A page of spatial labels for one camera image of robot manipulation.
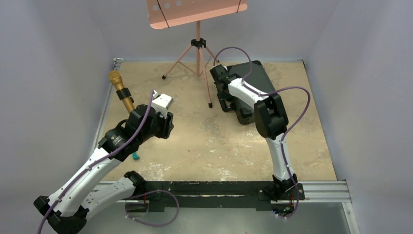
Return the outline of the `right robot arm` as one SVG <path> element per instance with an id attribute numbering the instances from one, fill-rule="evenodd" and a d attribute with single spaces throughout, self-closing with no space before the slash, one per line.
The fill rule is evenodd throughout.
<path id="1" fill-rule="evenodd" d="M 235 99 L 253 109 L 257 132 L 265 138 L 273 163 L 273 187 L 267 191 L 270 195 L 286 198 L 292 193 L 297 178 L 286 144 L 288 117 L 281 96 L 273 94 L 264 97 L 263 91 L 246 88 L 242 78 L 230 74 L 228 67 L 223 65 L 214 66 L 210 73 L 224 112 L 237 110 Z"/>

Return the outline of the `gold microphone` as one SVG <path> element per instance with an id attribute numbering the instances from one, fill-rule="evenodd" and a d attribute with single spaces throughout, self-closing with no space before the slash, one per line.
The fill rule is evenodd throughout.
<path id="1" fill-rule="evenodd" d="M 113 70 L 109 72 L 108 78 L 115 88 L 118 98 L 123 102 L 127 112 L 130 113 L 132 110 L 134 110 L 134 100 L 129 89 L 125 87 L 120 73 L 116 70 Z"/>

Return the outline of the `teal curved plastic piece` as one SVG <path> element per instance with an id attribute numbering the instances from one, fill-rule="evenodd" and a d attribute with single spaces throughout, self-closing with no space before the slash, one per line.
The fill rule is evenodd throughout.
<path id="1" fill-rule="evenodd" d="M 139 155 L 136 152 L 134 152 L 132 154 L 132 158 L 133 158 L 133 160 L 139 160 L 140 159 Z"/>

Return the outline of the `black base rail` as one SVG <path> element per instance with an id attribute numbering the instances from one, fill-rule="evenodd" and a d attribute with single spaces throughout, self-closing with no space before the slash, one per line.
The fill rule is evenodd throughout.
<path id="1" fill-rule="evenodd" d="M 165 208 L 230 208 L 291 213 L 305 199 L 301 183 L 276 197 L 267 191 L 273 181 L 148 181 L 125 199 L 142 200 L 149 212 Z"/>

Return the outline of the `black poker case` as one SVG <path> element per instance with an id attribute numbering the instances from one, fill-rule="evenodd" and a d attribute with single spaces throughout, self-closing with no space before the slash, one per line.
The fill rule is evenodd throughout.
<path id="1" fill-rule="evenodd" d="M 225 67 L 228 75 L 235 75 L 236 77 L 242 78 L 250 71 L 250 65 L 248 62 L 229 65 Z M 210 73 L 214 79 L 214 84 L 217 89 L 217 97 L 224 112 L 234 111 L 238 122 L 243 125 L 253 123 L 255 121 L 254 110 L 248 106 L 245 102 L 241 101 L 236 97 L 230 97 L 229 94 L 225 93 L 222 85 L 219 84 L 218 76 L 222 74 L 222 70 L 211 69 Z M 267 75 L 265 68 L 262 63 L 258 60 L 252 61 L 252 74 L 248 76 L 245 81 L 265 93 L 270 93 L 275 91 L 275 88 Z"/>

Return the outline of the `pink music stand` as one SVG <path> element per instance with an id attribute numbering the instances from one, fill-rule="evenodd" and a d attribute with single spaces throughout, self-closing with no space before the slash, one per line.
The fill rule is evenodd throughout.
<path id="1" fill-rule="evenodd" d="M 245 11 L 246 0 L 147 0 L 148 18 L 151 28 L 166 29 L 174 26 L 195 23 L 195 38 L 178 57 L 174 64 L 164 72 L 162 79 L 166 79 L 177 64 L 184 66 L 198 78 L 202 78 L 206 85 L 207 102 L 209 108 L 213 107 L 206 67 L 209 61 L 204 59 L 204 51 L 209 53 L 209 59 L 217 62 L 215 54 L 207 46 L 206 40 L 201 37 L 201 21 Z M 196 49 L 196 70 L 192 70 L 184 63 L 182 58 L 188 51 Z"/>

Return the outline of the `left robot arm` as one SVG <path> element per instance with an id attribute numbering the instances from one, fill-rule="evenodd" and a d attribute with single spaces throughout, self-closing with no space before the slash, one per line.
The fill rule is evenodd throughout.
<path id="1" fill-rule="evenodd" d="M 99 141 L 87 162 L 56 192 L 41 195 L 34 206 L 43 218 L 38 228 L 49 225 L 58 234 L 77 234 L 98 212 L 112 203 L 131 197 L 140 199 L 147 192 L 146 181 L 129 171 L 114 185 L 94 193 L 96 185 L 152 137 L 167 139 L 174 128 L 173 113 L 164 107 L 141 104 Z"/>

